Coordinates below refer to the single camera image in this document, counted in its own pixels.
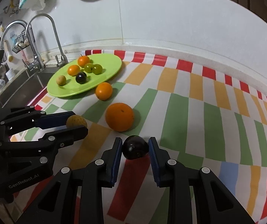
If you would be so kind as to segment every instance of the striped tablecloth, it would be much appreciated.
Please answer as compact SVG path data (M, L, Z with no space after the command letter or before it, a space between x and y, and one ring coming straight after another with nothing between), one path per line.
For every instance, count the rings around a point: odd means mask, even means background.
M54 174L100 158L117 136L155 136L171 158L195 169L209 167L255 222L267 222L265 95L230 75L185 60L114 50L83 53L114 53L123 60L122 69L109 81L114 91L108 101L99 101L94 90L63 99L44 90L31 103L47 114L74 111L88 122L83 141L59 150ZM126 132L115 132L106 124L105 110L115 102L134 109L134 125ZM38 140L45 132L32 128L11 140ZM15 194L8 205L14 219L50 179ZM122 157L115 187L102 192L105 223L166 223L168 189L156 187L148 156L132 161Z

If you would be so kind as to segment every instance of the wire basket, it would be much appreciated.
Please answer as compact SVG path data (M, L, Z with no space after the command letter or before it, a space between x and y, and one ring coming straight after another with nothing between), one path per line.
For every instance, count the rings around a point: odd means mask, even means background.
M35 42L32 26L29 26L29 32L31 33L31 36L33 38L33 42ZM21 32L21 34L15 39L14 45L12 47L12 51L15 53L20 52L21 50L25 49L30 45L30 42L25 35L25 29Z

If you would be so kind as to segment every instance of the green stripe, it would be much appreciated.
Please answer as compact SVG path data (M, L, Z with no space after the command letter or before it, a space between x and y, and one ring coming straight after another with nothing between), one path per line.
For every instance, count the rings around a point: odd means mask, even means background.
M67 98L67 102L61 107L62 109L66 111L71 111L74 109L74 107L87 95L89 91L86 91L84 93L80 93L77 95L73 95L71 97Z
M203 164L203 157L187 154L183 151L180 151L177 157L177 161L181 162L186 167L200 169Z
M234 113L239 128L239 141L241 143L241 162L244 165L253 165L252 154L249 147L246 128L240 114Z
M175 151L185 152L188 127L188 98L171 94L160 145Z
M112 84L113 87L113 94L111 97L106 101L98 100L95 104L93 104L89 109L86 110L86 112L82 115L85 119L90 120L94 123L97 123L107 107L112 103L114 98L117 96L117 94L120 92L120 90L123 88L125 83L122 82L115 82Z
M262 123L254 120L261 154L261 166L267 167L267 141Z
M205 157L226 161L225 140L219 107L204 103Z
M157 90L154 90L151 88L147 89L146 93L143 95L140 101L133 108L135 119L134 119L131 129L122 132L123 134L127 136L139 135L145 123L145 120L147 118L147 115L150 111L150 108L153 104L156 94L157 94Z
M169 188L166 188L149 224L166 224L168 220Z
M31 140L33 139L34 135L37 133L38 129L39 129L39 128L31 128L31 129L29 129L29 130L26 132L26 134L25 134L25 136L24 136L24 139L25 139L26 141L31 141Z
M46 114L52 114L54 113L55 111L57 111L59 107L54 105L54 104L50 104L49 107L45 110ZM33 139L33 137L35 136L35 134L37 133L37 131L39 130L39 128L31 128L29 129L25 136L24 136L24 139L26 141L31 141Z

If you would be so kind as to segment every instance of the large orange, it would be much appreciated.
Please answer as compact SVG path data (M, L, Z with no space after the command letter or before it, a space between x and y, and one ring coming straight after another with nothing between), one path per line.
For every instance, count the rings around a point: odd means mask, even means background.
M78 65L80 67L84 67L88 63L90 63L90 58L88 56L83 55L80 58L78 58Z
M112 85L107 82L99 84L95 90L95 94L98 99L104 101L107 100L113 93Z
M81 69L79 68L78 65L71 65L70 67L68 67L67 73L74 77L76 76L79 72L81 71Z
M122 132L133 125L134 112L127 104L115 103L108 107L105 120L113 130Z

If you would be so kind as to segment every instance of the blue gripper pad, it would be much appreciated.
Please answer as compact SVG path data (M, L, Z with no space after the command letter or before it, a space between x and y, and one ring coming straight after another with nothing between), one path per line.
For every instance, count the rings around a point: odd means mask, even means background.
M122 155L122 139L121 138L118 137L115 139L112 150L116 151L113 166L112 166L111 180L110 180L111 185L114 186L115 183L117 182L121 155Z
M75 113L73 111L68 111L56 114L42 115L35 121L35 126L44 130L66 125L66 121L71 115L75 115Z
M154 181L156 182L157 186L160 186L159 165L158 165L158 161L156 157L156 151L154 149L156 146L158 147L158 145L157 145L156 139L155 138L152 139L152 138L154 137L151 137L148 140L150 163L151 163Z

